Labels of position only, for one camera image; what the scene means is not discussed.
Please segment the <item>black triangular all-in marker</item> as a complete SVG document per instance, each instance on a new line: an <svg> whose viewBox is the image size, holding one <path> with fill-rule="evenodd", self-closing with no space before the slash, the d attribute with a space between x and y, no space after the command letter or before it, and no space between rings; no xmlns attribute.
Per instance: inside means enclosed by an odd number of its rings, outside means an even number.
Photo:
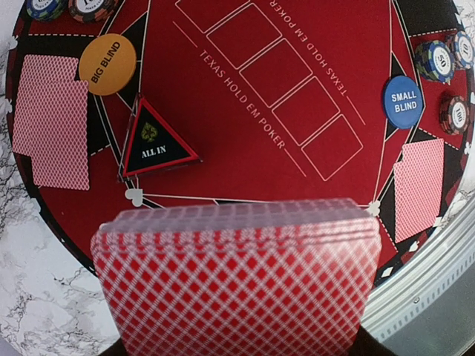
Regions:
<svg viewBox="0 0 475 356"><path fill-rule="evenodd" d="M202 159L140 93L136 95L119 164L119 178L195 164Z"/></svg>

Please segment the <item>red playing card deck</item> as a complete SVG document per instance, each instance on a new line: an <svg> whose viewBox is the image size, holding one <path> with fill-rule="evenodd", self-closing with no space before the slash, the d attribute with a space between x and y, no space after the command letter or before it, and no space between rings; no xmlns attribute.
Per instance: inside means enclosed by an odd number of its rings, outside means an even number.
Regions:
<svg viewBox="0 0 475 356"><path fill-rule="evenodd" d="M130 355L345 355L379 229L349 199L125 211L91 254Z"/></svg>

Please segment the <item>orange big blind button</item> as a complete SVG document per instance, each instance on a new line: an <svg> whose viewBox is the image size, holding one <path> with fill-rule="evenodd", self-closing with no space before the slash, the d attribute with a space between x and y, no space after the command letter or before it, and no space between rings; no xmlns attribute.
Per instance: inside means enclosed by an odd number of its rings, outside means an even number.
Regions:
<svg viewBox="0 0 475 356"><path fill-rule="evenodd" d="M94 39L79 59L79 78L88 83L90 93L109 96L118 93L132 79L137 53L126 37L109 33Z"/></svg>

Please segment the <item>blue small blind button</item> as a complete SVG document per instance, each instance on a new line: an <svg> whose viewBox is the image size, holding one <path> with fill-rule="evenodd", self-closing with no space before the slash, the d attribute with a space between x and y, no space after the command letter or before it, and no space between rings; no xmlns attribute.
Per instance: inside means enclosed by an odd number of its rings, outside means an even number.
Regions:
<svg viewBox="0 0 475 356"><path fill-rule="evenodd" d="M424 102L419 86L408 76L394 76L384 86L382 104L392 126L410 129L422 117Z"/></svg>

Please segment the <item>100 chips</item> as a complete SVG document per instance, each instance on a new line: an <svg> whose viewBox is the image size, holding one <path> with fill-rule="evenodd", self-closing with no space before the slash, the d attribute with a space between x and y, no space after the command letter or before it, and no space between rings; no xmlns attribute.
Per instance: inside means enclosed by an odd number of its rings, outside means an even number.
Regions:
<svg viewBox="0 0 475 356"><path fill-rule="evenodd" d="M450 135L463 134L470 123L469 109L462 96L447 96L440 105L439 124Z"/></svg>
<svg viewBox="0 0 475 356"><path fill-rule="evenodd" d="M76 21L92 23L108 18L118 4L117 0L69 0L68 9Z"/></svg>

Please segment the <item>50 chips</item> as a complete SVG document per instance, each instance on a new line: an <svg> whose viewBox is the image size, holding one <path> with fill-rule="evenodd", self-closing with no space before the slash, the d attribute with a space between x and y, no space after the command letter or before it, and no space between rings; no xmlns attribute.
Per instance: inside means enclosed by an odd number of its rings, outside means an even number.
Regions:
<svg viewBox="0 0 475 356"><path fill-rule="evenodd" d="M57 19L68 7L65 0L27 0L27 14L40 22L49 22Z"/></svg>
<svg viewBox="0 0 475 356"><path fill-rule="evenodd" d="M455 71L453 55L439 40L422 42L414 52L416 68L421 76L432 82L450 84Z"/></svg>

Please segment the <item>10 chips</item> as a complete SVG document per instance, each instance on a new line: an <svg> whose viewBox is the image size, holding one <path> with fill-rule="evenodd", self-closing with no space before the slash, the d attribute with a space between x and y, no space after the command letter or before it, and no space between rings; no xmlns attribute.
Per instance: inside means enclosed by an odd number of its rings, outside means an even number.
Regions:
<svg viewBox="0 0 475 356"><path fill-rule="evenodd" d="M465 31L458 31L447 39L457 70L468 70L474 65L474 45Z"/></svg>

